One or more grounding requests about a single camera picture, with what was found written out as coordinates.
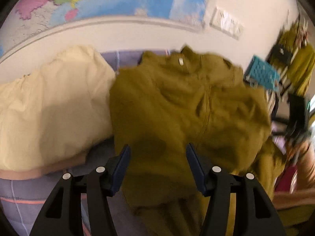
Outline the person's right hand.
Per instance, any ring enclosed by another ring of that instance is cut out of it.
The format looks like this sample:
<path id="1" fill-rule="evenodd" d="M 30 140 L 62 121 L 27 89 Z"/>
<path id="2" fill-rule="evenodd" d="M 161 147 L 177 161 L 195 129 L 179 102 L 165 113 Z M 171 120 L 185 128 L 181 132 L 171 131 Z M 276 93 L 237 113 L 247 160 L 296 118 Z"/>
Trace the person's right hand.
<path id="1" fill-rule="evenodd" d="M 314 147 L 310 140 L 298 144 L 286 143 L 286 157 L 291 160 L 298 154 L 296 189 L 314 188 Z"/>

